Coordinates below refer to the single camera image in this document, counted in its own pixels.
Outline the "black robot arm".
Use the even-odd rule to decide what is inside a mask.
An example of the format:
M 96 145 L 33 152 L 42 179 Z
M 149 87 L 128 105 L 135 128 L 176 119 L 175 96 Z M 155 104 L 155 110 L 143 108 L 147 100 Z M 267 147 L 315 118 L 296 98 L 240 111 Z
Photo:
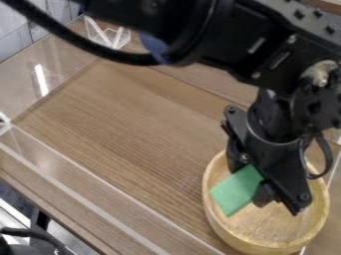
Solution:
M 125 26 L 161 65 L 201 63 L 258 88 L 248 109 L 227 106 L 220 126 L 234 172 L 262 176 L 258 206 L 292 214 L 312 202 L 303 153 L 341 128 L 341 29 L 300 0 L 85 0 L 88 15 Z

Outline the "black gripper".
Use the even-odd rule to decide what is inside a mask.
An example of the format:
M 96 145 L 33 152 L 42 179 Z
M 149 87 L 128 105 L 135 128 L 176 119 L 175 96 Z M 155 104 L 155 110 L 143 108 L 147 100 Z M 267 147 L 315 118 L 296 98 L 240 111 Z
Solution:
M 247 110 L 228 105 L 220 123 L 227 134 L 225 160 L 231 173 L 247 164 L 264 166 L 258 186 L 260 206 L 280 202 L 292 216 L 311 204 L 311 192 L 299 156 L 299 135 L 292 130 L 290 102 L 259 90 Z

